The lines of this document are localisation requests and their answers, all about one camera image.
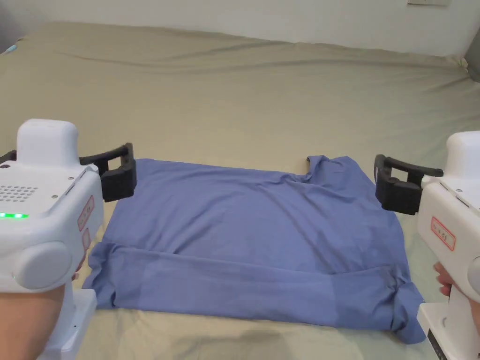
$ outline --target human hand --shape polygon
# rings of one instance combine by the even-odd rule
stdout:
[[[452,279],[450,274],[445,270],[441,263],[436,263],[433,268],[438,273],[437,281],[442,285],[440,292],[445,296],[450,296],[452,286],[455,286],[458,291],[463,294],[463,291],[456,285],[455,281]],[[478,333],[480,334],[480,304],[476,301],[473,301],[467,296],[468,301],[470,302],[470,307],[472,310],[473,323],[475,324]]]

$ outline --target sticker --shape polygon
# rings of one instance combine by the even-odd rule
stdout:
[[[453,235],[440,221],[438,221],[436,217],[432,217],[430,228],[451,251],[455,249],[455,235]]]
[[[90,199],[88,199],[82,213],[80,214],[80,217],[78,218],[77,223],[78,223],[78,230],[79,231],[82,231],[84,229],[85,224],[87,223],[88,218],[92,214],[94,208],[95,208],[95,201],[94,201],[93,195],[92,195],[92,196],[90,196]]]
[[[88,231],[88,228],[84,231],[84,234],[82,235],[82,243],[84,244],[84,250],[85,252],[88,250],[90,247],[90,244],[92,243],[92,240],[90,239],[90,232]]]

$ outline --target bed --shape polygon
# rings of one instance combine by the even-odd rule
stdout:
[[[0,56],[0,151],[29,118],[73,122],[79,152],[125,142],[136,158],[305,173],[308,155],[444,165],[480,130],[480,87],[461,58],[163,28],[51,23]],[[105,206],[101,241],[115,204]],[[438,292],[434,255],[399,215],[412,279]],[[75,282],[81,287],[85,264]],[[97,311],[77,359],[435,359],[390,333],[129,310]]]

